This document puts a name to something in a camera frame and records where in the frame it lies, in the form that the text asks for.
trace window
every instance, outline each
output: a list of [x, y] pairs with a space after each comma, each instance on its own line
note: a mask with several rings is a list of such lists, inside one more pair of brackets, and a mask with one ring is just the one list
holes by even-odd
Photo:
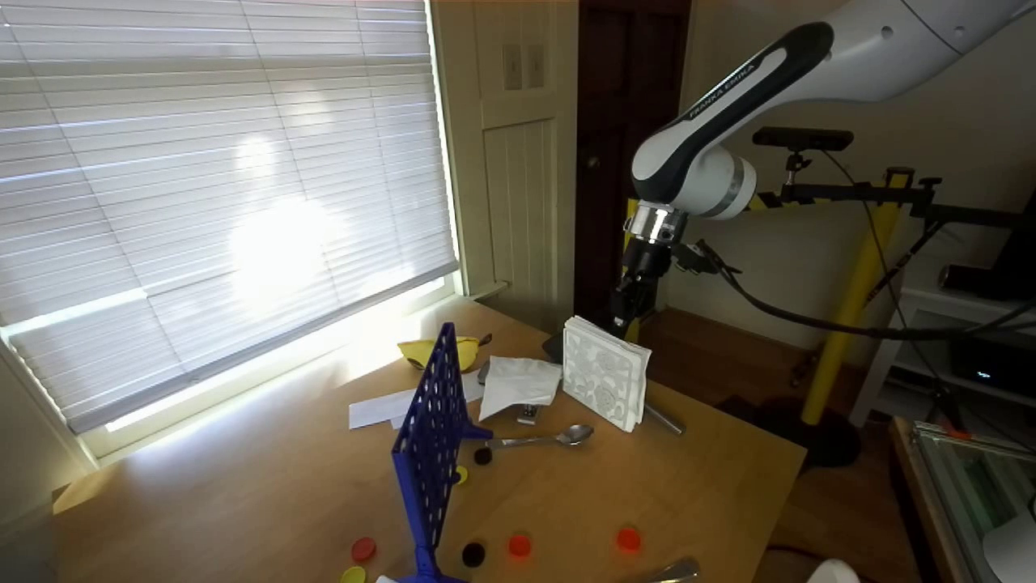
[[0, 330], [75, 432], [457, 269], [422, 0], [0, 19]]

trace floor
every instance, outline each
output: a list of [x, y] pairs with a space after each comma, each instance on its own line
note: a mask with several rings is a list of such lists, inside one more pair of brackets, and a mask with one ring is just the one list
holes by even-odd
[[[765, 337], [662, 312], [643, 327], [643, 344], [654, 351], [649, 380], [700, 402], [804, 396], [792, 380], [807, 352]], [[857, 382], [862, 371], [845, 369], [827, 408], [847, 410]], [[886, 425], [867, 425], [862, 443], [850, 466], [804, 469], [756, 583], [804, 583], [816, 558], [840, 558], [862, 580], [920, 580], [889, 485]]]

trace spoon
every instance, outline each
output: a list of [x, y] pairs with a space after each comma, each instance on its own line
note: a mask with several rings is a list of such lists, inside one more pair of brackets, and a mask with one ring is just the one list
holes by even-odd
[[570, 425], [558, 433], [529, 433], [529, 438], [507, 438], [507, 442], [489, 442], [489, 446], [529, 446], [529, 443], [559, 443], [570, 450], [580, 450], [593, 438], [588, 425]]

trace white cabinet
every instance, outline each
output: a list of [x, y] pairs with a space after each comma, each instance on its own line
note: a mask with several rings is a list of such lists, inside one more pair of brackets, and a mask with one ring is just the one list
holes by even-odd
[[[916, 284], [901, 291], [903, 318], [892, 314], [886, 327], [980, 327], [1013, 308], [1021, 303], [950, 294], [934, 284]], [[1036, 327], [1021, 330], [1021, 325], [1036, 325], [1036, 312], [1021, 314], [1016, 320], [1009, 320], [1013, 330], [1007, 330], [1013, 337], [1027, 332], [1016, 341], [1036, 341]], [[954, 377], [949, 362], [949, 341], [879, 341], [867, 380], [850, 408], [850, 425], [864, 425], [872, 410], [925, 418], [931, 408], [934, 384], [950, 388], [966, 420], [976, 418], [976, 425], [988, 425], [988, 418], [994, 418], [994, 425], [1002, 420], [1009, 426], [1027, 426], [1027, 413], [1036, 413], [1036, 384], [1029, 393], [1007, 393], [991, 382]]]

